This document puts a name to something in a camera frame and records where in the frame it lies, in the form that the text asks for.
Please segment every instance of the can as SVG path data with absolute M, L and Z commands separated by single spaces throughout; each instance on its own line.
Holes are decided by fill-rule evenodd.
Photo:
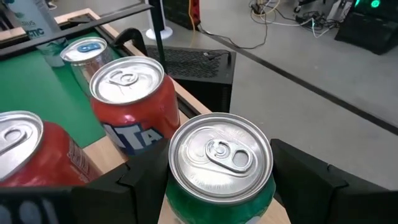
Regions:
M 5 0 L 5 3 L 14 12 L 29 39 L 50 37 L 61 31 L 44 0 Z M 61 67 L 64 63 L 60 52 L 67 45 L 66 38 L 61 38 L 39 45 L 37 48 L 51 67 Z
M 60 55 L 88 97 L 91 96 L 89 83 L 95 72 L 113 60 L 108 44 L 99 37 L 76 40 Z
M 0 187 L 83 185 L 100 176 L 68 133 L 28 111 L 0 113 Z
M 166 194 L 184 223 L 256 223 L 275 193 L 266 136 L 233 114 L 203 114 L 174 134 Z
M 91 107 L 113 143 L 126 155 L 171 139 L 180 126 L 172 79 L 148 57 L 124 57 L 100 68 L 90 81 Z

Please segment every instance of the red can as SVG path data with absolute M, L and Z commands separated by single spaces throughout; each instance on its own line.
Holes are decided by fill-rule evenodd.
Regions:
M 123 153 L 144 152 L 180 126 L 172 79 L 148 57 L 124 57 L 101 67 L 90 81 L 91 106 Z
M 99 176 L 59 125 L 28 111 L 0 113 L 0 187 L 83 185 Z

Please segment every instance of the green light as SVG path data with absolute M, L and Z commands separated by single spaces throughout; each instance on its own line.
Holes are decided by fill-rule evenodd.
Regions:
M 380 6 L 380 0 L 374 0 L 374 1 L 371 3 L 371 6 L 372 6 L 373 8 L 379 7 L 379 6 Z

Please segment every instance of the white base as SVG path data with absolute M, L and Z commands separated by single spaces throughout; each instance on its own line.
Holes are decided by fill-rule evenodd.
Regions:
M 160 32 L 160 36 L 162 40 L 169 38 L 173 34 L 173 30 L 167 26 L 164 27 L 164 30 Z M 152 29 L 147 30 L 145 35 L 151 40 L 156 40 L 155 32 Z

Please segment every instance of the mesh grille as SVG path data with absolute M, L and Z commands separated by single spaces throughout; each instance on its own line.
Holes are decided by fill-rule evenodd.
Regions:
M 218 74 L 220 58 L 208 60 L 204 51 L 164 48 L 167 72 L 173 77 L 214 78 Z M 157 47 L 147 46 L 148 56 L 159 61 Z

